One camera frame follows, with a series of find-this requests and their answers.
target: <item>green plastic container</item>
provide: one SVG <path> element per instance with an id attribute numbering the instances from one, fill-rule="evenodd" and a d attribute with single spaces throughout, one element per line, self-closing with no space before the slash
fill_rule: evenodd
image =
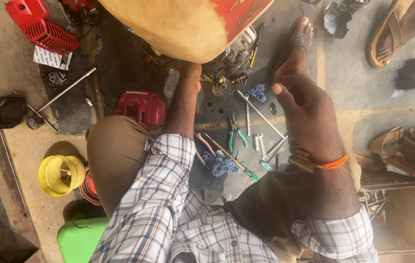
<path id="1" fill-rule="evenodd" d="M 58 230 L 56 240 L 64 263 L 88 263 L 109 219 L 87 219 L 78 213 Z"/>

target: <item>flip-flop sandal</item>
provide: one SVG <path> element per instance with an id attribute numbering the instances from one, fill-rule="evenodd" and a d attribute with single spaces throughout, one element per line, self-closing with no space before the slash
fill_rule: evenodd
<path id="1" fill-rule="evenodd" d="M 400 30 L 399 21 L 407 12 L 410 4 L 412 4 L 412 0 L 393 0 L 383 22 L 379 25 L 378 29 L 376 29 L 373 34 L 373 37 L 370 39 L 366 54 L 369 62 L 374 68 L 382 68 L 385 66 L 385 64 L 380 62 L 377 58 L 377 45 L 379 44 L 381 34 L 385 32 L 385 30 L 389 30 L 392 37 L 392 53 L 399 51 L 405 44 L 401 42 L 402 32 Z"/>
<path id="2" fill-rule="evenodd" d="M 306 54 L 308 55 L 308 38 L 306 37 L 306 34 L 304 32 L 299 33 L 295 38 L 291 41 L 293 33 L 295 33 L 295 30 L 297 29 L 298 23 L 301 22 L 301 20 L 305 17 L 308 17 L 308 23 L 311 24 L 311 28 L 313 28 L 313 21 L 311 21 L 311 18 L 307 15 L 302 15 L 293 22 L 292 27 L 290 27 L 289 33 L 287 34 L 286 38 L 286 45 L 284 47 L 284 50 L 282 51 L 282 54 L 280 55 L 279 61 L 277 62 L 277 65 L 275 69 L 272 71 L 272 75 L 270 76 L 270 84 L 272 85 L 274 80 L 274 74 L 276 73 L 277 69 L 282 66 L 282 64 L 285 63 L 285 61 L 289 58 L 290 54 L 298 48 L 298 47 L 304 47 L 304 50 Z"/>

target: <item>spanner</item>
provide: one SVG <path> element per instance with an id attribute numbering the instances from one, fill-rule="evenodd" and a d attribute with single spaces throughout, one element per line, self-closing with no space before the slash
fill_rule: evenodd
<path id="1" fill-rule="evenodd" d="M 263 133 L 258 134 L 259 145 L 261 146 L 261 152 L 263 153 L 263 160 L 267 160 L 266 150 L 264 150 Z"/>
<path id="2" fill-rule="evenodd" d="M 246 93 L 245 97 L 246 97 L 246 99 L 249 99 L 249 94 Z M 248 106 L 248 103 L 246 103 L 246 129 L 248 131 L 248 135 L 246 135 L 246 138 L 251 139 L 251 131 L 249 129 L 249 106 Z"/>

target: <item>orange thread bracelet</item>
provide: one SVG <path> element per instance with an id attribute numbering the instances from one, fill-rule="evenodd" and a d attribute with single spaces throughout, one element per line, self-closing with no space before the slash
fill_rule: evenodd
<path id="1" fill-rule="evenodd" d="M 311 161 L 310 158 L 304 157 L 302 155 L 302 153 L 297 154 L 297 156 L 300 157 L 301 159 L 307 160 L 311 164 L 311 166 L 313 166 L 313 167 L 326 168 L 326 169 L 337 168 L 337 167 L 341 166 L 342 164 L 345 164 L 345 162 L 347 162 L 347 159 L 349 158 L 347 153 L 344 152 L 344 157 L 342 157 L 338 160 L 335 160 L 335 161 L 327 163 L 327 164 L 317 164 L 317 163 L 314 163 L 313 161 Z"/>

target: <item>plaid shirt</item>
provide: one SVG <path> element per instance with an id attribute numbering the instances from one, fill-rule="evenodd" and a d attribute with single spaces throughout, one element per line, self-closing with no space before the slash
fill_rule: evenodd
<path id="1" fill-rule="evenodd" d="M 265 263 L 279 260 L 230 213 L 188 195 L 195 145 L 184 135 L 148 140 L 146 164 L 123 196 L 90 262 Z M 296 221 L 291 231 L 317 262 L 377 262 L 364 207 L 339 220 Z"/>

